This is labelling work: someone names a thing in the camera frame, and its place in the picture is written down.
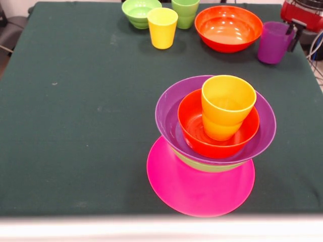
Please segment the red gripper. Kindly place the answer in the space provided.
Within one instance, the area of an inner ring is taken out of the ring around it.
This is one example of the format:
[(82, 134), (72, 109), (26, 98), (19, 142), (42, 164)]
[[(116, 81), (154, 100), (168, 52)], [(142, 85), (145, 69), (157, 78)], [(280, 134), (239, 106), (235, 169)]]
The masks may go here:
[(322, 1), (284, 1), (281, 9), (281, 18), (289, 24), (285, 33), (290, 35), (291, 39), (287, 52), (293, 52), (303, 33), (303, 26), (315, 33), (322, 30)]

